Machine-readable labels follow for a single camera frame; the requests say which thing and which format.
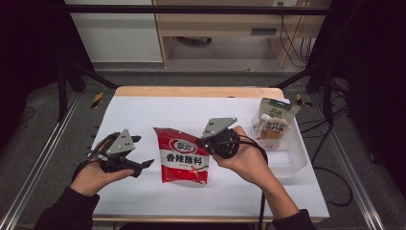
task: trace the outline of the white tabletop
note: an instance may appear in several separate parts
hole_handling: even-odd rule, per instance
[[[127,158],[143,162],[155,159],[138,178],[115,182],[99,192],[101,200],[94,212],[97,220],[138,221],[257,221],[260,189],[211,159],[207,185],[191,181],[162,183],[157,136],[153,127],[171,127],[200,136],[210,118],[237,117],[233,126],[242,126],[252,134],[252,119],[260,99],[248,98],[181,98],[181,97],[113,97],[107,108],[93,147],[114,131],[128,128],[140,135],[136,149]],[[329,217],[314,171],[297,128],[300,151],[306,164],[292,176],[275,175],[300,209],[307,209],[313,219]],[[269,165],[278,167],[278,159],[268,151]],[[266,205],[265,216],[272,218]]]

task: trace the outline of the hand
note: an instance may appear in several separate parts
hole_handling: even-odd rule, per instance
[[[100,151],[103,151],[108,144],[107,142],[101,146]],[[90,159],[89,161],[91,163],[87,164],[79,172],[71,184],[71,189],[85,196],[94,196],[104,186],[134,174],[133,170],[105,173],[100,167],[98,158]]]
[[[247,136],[241,126],[236,126],[234,131],[237,135]],[[241,140],[250,142],[247,138],[240,138]],[[213,159],[217,162],[218,166],[236,172],[244,180],[260,188],[262,188],[263,184],[267,181],[271,179],[276,180],[274,174],[272,174],[269,166],[263,159],[260,150],[253,146],[241,144],[238,153],[234,157],[223,159],[220,156],[214,155]]]
[[[241,126],[236,126],[234,131],[238,135],[247,136]],[[251,141],[244,137],[240,138],[244,141]],[[223,159],[214,155],[213,159],[218,166],[230,169],[246,181],[260,187],[272,210],[274,219],[284,219],[299,213],[295,202],[281,182],[272,174],[259,149],[242,144],[234,157]]]

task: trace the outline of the gray floor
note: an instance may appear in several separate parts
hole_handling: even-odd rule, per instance
[[[141,68],[137,71],[113,66],[114,68],[101,69],[100,74],[124,85],[268,86],[291,77],[301,69],[291,66],[279,68],[266,38],[214,38],[212,44],[175,39],[172,45],[168,69],[140,64]],[[303,79],[284,89],[285,97],[296,102],[296,95],[299,93],[305,102],[310,102],[310,95],[304,91],[306,81],[307,79]],[[97,126],[102,121],[103,112],[108,107],[114,90],[107,89],[87,78],[86,82],[88,87],[81,94],[78,107],[57,143],[54,154],[22,212],[16,229],[32,226],[42,210],[52,205],[63,188],[69,184],[73,170],[83,159],[82,154],[93,143],[92,135],[98,131]],[[56,125],[56,92],[56,84],[53,83],[30,95],[27,106],[34,108],[35,114],[29,121],[15,129],[10,142],[0,154],[0,191],[2,191],[0,215],[2,217],[16,198]],[[104,93],[101,103],[96,109],[90,108],[98,92]],[[335,101],[335,104],[336,110],[344,106],[345,101],[340,98]],[[33,110],[27,108],[21,116],[21,121],[30,118],[32,114]],[[322,119],[315,107],[306,106],[302,106],[296,118],[299,124]],[[304,130],[313,125],[314,123],[301,125],[300,128]],[[353,120],[343,114],[335,120],[334,131],[385,228],[406,229],[406,201],[396,189],[386,169],[370,162],[368,150]],[[325,132],[325,127],[321,126],[303,134],[310,157],[322,138],[306,137]],[[345,176],[329,139],[323,144],[315,165]],[[316,174],[328,200],[345,202],[348,199],[349,191],[341,180],[325,172],[316,171]],[[357,200],[347,207],[337,207],[330,203],[327,207],[330,218],[318,223],[319,229],[370,229]],[[95,225],[102,227],[110,226],[111,223],[96,222]]]

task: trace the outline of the black sleeve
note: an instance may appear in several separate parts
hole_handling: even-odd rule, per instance
[[[308,211],[302,209],[298,214],[289,217],[272,221],[277,230],[315,230],[316,227],[310,220]]]
[[[56,203],[42,213],[34,230],[92,229],[92,215],[99,198],[98,195],[81,195],[67,187]]]

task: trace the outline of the person's right hand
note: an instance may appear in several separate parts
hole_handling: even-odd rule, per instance
[[[238,135],[247,136],[241,126],[234,127],[234,131]],[[240,139],[251,142],[244,137],[240,137]],[[244,180],[260,188],[266,182],[269,182],[269,180],[276,179],[266,164],[265,159],[263,159],[260,150],[250,145],[241,144],[238,153],[230,159],[223,159],[217,155],[213,155],[213,159],[217,162],[218,166],[236,172]]]

